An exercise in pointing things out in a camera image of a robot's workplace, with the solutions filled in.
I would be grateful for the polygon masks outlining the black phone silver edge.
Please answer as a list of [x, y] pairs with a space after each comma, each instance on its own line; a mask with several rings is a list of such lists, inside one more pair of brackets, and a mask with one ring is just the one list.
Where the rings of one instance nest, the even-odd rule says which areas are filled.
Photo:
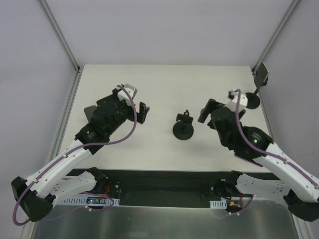
[[262, 62], [256, 71], [254, 78], [254, 84], [257, 90], [260, 90], [263, 86], [267, 85], [269, 70], [264, 62]]

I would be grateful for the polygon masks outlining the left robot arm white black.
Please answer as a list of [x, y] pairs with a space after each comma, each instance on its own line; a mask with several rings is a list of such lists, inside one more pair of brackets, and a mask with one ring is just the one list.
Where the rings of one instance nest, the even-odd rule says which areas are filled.
[[11, 188], [16, 204], [12, 220], [15, 225], [25, 224], [17, 221], [18, 208], [22, 208], [28, 216], [28, 222], [37, 222], [46, 217], [57, 204], [76, 194], [106, 196], [107, 177], [96, 167], [71, 179], [65, 180], [64, 177], [103, 146], [112, 145], [111, 135], [125, 121], [132, 121], [133, 126], [145, 122], [150, 108], [141, 102], [140, 109], [136, 109], [133, 99], [137, 91], [129, 84], [118, 85], [111, 95], [97, 101], [88, 123], [65, 150], [27, 178], [13, 179]]

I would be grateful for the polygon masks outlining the black phone stand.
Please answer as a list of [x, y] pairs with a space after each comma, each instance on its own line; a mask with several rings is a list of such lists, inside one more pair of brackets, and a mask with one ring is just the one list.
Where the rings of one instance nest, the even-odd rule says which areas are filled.
[[193, 117], [190, 116], [189, 110], [183, 114], [177, 114], [176, 123], [172, 128], [173, 135], [179, 140], [189, 140], [194, 134], [192, 126]]
[[248, 104], [247, 104], [248, 109], [254, 110], [259, 107], [261, 100], [258, 96], [258, 93], [263, 86], [267, 85], [267, 83], [268, 83], [268, 77], [266, 77], [265, 79], [255, 77], [254, 84], [256, 86], [256, 90], [253, 93], [246, 92], [246, 96], [248, 98]]

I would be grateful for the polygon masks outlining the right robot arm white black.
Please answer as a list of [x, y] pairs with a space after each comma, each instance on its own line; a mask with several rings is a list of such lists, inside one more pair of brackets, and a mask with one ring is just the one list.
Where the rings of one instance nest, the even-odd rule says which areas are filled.
[[288, 208], [296, 217], [313, 222], [319, 218], [319, 180], [290, 159], [261, 129], [243, 126], [240, 117], [245, 110], [236, 112], [234, 102], [225, 105], [208, 100], [201, 110], [198, 122], [217, 131], [221, 145], [240, 159], [267, 168], [278, 180], [254, 178], [246, 173], [231, 171], [222, 183], [225, 193], [259, 196]]

